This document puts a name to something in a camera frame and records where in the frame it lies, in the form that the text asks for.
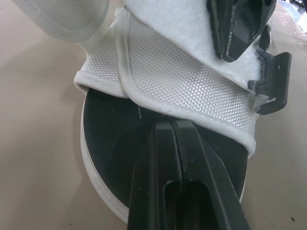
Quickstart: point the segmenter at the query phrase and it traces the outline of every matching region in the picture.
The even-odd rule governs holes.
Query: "beige floor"
[[[287,107],[257,123],[242,202],[254,230],[307,228],[307,52],[291,23],[275,13],[272,52],[292,52],[293,64]],[[73,78],[84,61],[77,44],[45,35],[10,0],[0,2],[1,230],[126,228],[83,165],[84,95]]]

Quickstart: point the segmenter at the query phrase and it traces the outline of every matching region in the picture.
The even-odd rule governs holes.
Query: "white fleece padding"
[[[138,20],[244,89],[249,90],[249,80],[259,80],[260,64],[252,46],[232,63],[216,57],[207,0],[124,2]]]
[[[117,15],[119,71],[139,106],[188,119],[255,151],[253,97],[142,24],[125,7]]]
[[[77,72],[74,83],[83,92],[92,88],[117,97],[128,97],[120,82],[115,32],[116,22],[113,22],[99,46],[87,56]]]
[[[13,0],[42,30],[67,42],[84,42],[100,28],[109,0]]]

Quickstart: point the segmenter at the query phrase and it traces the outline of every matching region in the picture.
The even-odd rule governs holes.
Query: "white fabric edging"
[[[108,80],[86,71],[78,71],[73,82],[84,93],[91,88],[115,97],[128,98],[120,81]]]
[[[115,213],[115,215],[117,215],[122,221],[127,223],[129,209],[114,196],[114,194],[110,191],[110,189],[101,179],[99,173],[97,172],[94,166],[89,150],[87,148],[85,134],[84,134],[84,126],[83,126],[84,105],[85,101],[83,104],[83,109],[81,114],[81,152],[87,174],[96,192],[100,195],[104,203],[112,210],[112,212]]]
[[[248,81],[260,78],[260,64],[250,46],[228,63],[216,57],[206,0],[124,0],[132,14],[204,65],[248,90]]]
[[[180,119],[191,120],[199,126],[208,128],[226,137],[234,139],[238,143],[245,146],[245,148],[248,150],[249,156],[251,156],[255,151],[256,142],[252,135],[245,130],[215,117],[157,100],[156,98],[146,95],[138,87],[136,87],[131,76],[128,50],[130,11],[127,10],[127,8],[122,7],[118,11],[116,17],[118,21],[116,43],[118,49],[119,71],[122,85],[129,98],[144,108]]]

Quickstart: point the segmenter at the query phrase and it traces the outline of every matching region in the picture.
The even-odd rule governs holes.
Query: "black plastic buckle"
[[[213,45],[218,58],[237,60],[263,32],[276,0],[208,0]]]
[[[261,48],[257,48],[260,60],[260,80],[250,80],[248,88],[269,97],[274,101],[263,104],[257,111],[260,115],[271,114],[283,109],[287,104],[288,86],[290,77],[290,53],[281,53],[273,56]]]
[[[133,170],[128,230],[249,230],[223,162],[190,121],[155,123]]]

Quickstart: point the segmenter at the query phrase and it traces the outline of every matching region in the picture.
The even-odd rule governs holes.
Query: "black plastic clamp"
[[[223,162],[190,121],[155,123],[134,166],[128,230],[249,230]]]

